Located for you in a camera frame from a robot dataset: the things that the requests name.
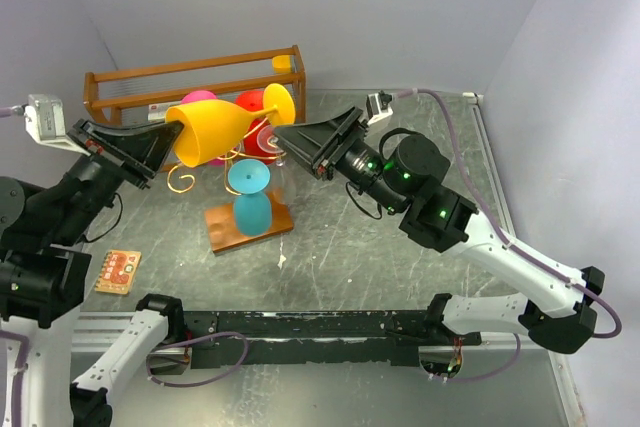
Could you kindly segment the clear flute glass two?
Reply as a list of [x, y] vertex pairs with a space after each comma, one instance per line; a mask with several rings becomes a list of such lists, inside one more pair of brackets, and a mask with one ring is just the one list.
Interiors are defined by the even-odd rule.
[[265, 126], [258, 132], [257, 144], [264, 152], [262, 160], [272, 161], [277, 167], [285, 166], [285, 152], [278, 145], [273, 126]]

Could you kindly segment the clear flute glass one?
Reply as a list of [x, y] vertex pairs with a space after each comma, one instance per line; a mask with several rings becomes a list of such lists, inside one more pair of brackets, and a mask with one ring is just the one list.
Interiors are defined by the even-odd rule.
[[276, 160], [271, 169], [271, 191], [282, 205], [290, 205], [296, 198], [296, 184], [292, 172], [282, 159]]

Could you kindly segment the yellow plastic wine glass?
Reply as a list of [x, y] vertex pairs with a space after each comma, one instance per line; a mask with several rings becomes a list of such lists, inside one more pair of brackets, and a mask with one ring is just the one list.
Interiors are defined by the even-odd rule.
[[193, 168], [235, 148], [255, 119], [266, 118], [276, 127], [291, 125], [296, 109], [289, 91], [280, 84], [269, 84], [263, 91], [263, 109], [248, 111], [236, 103], [215, 99], [170, 107], [165, 122], [179, 122], [183, 129], [173, 150], [181, 163]]

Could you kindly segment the pink plastic wine glass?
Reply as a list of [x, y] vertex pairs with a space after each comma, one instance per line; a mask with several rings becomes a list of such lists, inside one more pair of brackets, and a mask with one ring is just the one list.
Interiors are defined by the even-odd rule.
[[[188, 93], [186, 96], [182, 98], [180, 101], [181, 104], [188, 104], [192, 102], [202, 101], [202, 100], [215, 100], [217, 96], [208, 90], [196, 90]], [[220, 158], [212, 159], [209, 162], [210, 166], [221, 167], [224, 165], [224, 161]]]

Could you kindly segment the red plastic wine glass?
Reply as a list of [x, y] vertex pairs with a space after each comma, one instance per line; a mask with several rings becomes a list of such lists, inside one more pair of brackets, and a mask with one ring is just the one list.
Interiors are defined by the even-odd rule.
[[[263, 109], [263, 91], [245, 91], [236, 98], [235, 103], [246, 111], [260, 111]], [[268, 124], [268, 120], [264, 117], [254, 119], [245, 134], [241, 147], [243, 154], [255, 157], [266, 165], [275, 161], [275, 155], [262, 149], [258, 144], [257, 137]]]

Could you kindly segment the blue plastic wine glass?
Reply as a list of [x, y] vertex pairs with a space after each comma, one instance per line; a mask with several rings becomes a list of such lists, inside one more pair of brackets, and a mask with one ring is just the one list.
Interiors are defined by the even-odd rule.
[[271, 201], [265, 191], [271, 180], [268, 167], [259, 160], [241, 160], [231, 167], [227, 179], [239, 193], [233, 202], [238, 231], [249, 237], [265, 234], [272, 224]]

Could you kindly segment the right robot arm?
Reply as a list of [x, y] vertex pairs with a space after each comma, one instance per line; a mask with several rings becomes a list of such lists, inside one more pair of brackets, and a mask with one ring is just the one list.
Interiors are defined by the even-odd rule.
[[444, 186], [450, 167], [426, 136], [406, 128], [383, 135], [400, 141], [389, 156], [364, 140], [360, 109], [333, 119], [279, 126], [275, 142], [319, 180], [341, 174], [349, 195], [372, 198], [379, 213], [399, 214], [399, 228], [419, 246], [457, 255], [479, 265], [515, 289], [502, 297], [436, 295], [415, 340], [439, 345], [479, 332], [528, 336], [537, 345], [573, 354], [594, 338], [592, 304], [605, 276], [595, 267], [555, 262], [507, 234], [474, 202]]

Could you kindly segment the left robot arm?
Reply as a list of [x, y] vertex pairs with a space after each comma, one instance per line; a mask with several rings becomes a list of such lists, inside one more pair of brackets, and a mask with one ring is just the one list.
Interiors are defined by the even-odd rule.
[[124, 332], [83, 375], [70, 375], [72, 337], [91, 263], [77, 250], [119, 188], [146, 188], [181, 134], [180, 122], [109, 127], [76, 122], [61, 138], [78, 160], [54, 186], [1, 181], [1, 336], [6, 426], [107, 426], [116, 395], [157, 347], [187, 337], [179, 299], [149, 294]]

